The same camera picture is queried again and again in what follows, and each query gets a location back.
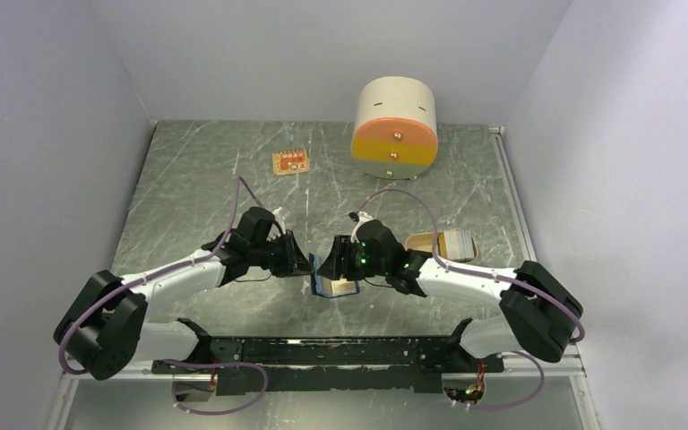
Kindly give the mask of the blue card holder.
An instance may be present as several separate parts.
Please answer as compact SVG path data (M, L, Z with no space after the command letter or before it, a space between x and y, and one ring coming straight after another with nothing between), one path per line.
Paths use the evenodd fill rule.
M324 298L328 298L328 299L337 298L337 297L330 297L324 290L325 286L323 285L323 283L327 278L324 278L318 274L318 269L319 269L320 264L321 264L320 256L317 254L309 254L308 258L314 266L314 274L311 275L311 281L310 281L312 294L315 296L318 296L318 297L324 297Z

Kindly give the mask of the stack of credit cards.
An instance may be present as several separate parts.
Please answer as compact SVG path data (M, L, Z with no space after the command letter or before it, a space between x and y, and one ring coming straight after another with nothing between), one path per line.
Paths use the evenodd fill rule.
M449 229L439 233L438 254L453 262L473 262L479 251L475 238L467 229Z

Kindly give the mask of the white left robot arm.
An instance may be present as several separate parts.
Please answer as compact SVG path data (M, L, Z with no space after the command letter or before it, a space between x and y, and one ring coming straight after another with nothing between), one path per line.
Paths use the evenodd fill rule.
M189 372L201 372L213 359L206 330L187 318L154 323L151 317L179 300L234 282L252 267L275 278L314 273L280 217L252 207L237 227L185 258L124 276L93 274L55 329L61 366L68 374L100 381L143 361L177 361Z

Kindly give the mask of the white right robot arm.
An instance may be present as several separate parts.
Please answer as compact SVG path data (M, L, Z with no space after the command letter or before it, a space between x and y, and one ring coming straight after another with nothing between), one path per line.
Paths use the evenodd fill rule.
M335 236L315 273L328 280L382 277L403 295L444 297L495 310L495 318L462 324L459 339L447 348L450 364L460 371L513 350L557 363L567 346L583 336L581 303L539 262L502 269L452 262L406 248L379 220Z

